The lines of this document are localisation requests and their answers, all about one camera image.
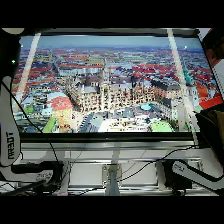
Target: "black border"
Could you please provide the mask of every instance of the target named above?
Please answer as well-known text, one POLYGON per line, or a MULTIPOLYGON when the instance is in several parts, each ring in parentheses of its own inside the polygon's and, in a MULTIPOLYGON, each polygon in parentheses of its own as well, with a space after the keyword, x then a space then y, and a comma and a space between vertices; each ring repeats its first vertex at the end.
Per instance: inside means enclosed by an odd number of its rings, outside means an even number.
MULTIPOLYGON (((120 32, 43 32, 42 36, 57 35, 90 35, 90 36, 156 36, 168 37, 166 33, 120 33, 120 32)), ((198 35, 175 34, 174 37, 197 38, 198 35)), ((200 132, 196 132, 199 144, 205 145, 200 132)), ((193 141, 192 132, 110 132, 110 133, 21 133, 21 143, 94 143, 94 142, 160 142, 160 141, 193 141)))

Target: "television screen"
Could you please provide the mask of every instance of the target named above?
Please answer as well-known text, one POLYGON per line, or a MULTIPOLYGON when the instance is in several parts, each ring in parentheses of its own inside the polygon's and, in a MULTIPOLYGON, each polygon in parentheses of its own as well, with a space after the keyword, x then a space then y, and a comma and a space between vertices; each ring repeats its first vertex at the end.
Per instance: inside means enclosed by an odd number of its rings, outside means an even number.
MULTIPOLYGON (((199 131, 189 108, 222 97, 200 41, 174 39, 179 70, 168 37, 22 37, 11 91, 44 133, 199 131)), ((38 132, 12 108, 21 132, 38 132)))

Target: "television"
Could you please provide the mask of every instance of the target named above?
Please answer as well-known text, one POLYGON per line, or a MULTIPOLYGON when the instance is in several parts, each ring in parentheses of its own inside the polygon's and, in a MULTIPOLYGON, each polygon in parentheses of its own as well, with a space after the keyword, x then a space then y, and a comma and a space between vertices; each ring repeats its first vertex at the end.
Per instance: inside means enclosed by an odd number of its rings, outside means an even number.
MULTIPOLYGON (((200 130, 189 113, 223 99, 200 40, 174 40, 175 47, 168 36, 141 34, 22 37, 11 91, 55 139, 190 136, 200 130)), ((40 136, 13 101, 12 108, 21 136, 40 136)))

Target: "sky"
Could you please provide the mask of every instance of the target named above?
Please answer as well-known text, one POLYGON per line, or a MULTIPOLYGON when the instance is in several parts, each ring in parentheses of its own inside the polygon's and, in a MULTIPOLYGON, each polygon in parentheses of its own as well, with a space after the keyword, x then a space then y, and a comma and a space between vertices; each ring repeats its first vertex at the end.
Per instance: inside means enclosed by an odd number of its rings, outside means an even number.
MULTIPOLYGON (((30 48, 33 37, 22 37, 20 40, 24 48, 30 48)), ((196 38, 175 37, 177 47, 201 48, 196 38)), ((38 48, 45 47, 167 47, 170 46, 168 37, 154 36, 41 36, 38 48)))

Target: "screen bezel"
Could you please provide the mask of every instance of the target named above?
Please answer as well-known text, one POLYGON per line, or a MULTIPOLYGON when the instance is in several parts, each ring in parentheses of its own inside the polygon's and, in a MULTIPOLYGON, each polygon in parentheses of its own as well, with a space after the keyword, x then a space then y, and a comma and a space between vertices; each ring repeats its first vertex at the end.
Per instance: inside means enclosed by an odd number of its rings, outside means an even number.
MULTIPOLYGON (((201 47, 205 53, 205 48, 199 36, 189 30, 173 30, 174 37, 181 38, 196 38, 199 40, 201 47)), ((155 36, 168 37, 166 29, 151 29, 151 32, 74 32, 72 29, 69 32, 58 32, 51 30, 43 32, 41 36, 61 36, 61 35, 90 35, 90 36, 155 36)), ((200 132, 196 132, 198 142, 203 141, 200 132)), ((107 133, 22 133, 20 132, 21 143, 37 143, 37 142, 52 142, 52 143, 81 143, 81 142, 159 142, 159 141, 192 141, 192 132, 107 132, 107 133)))

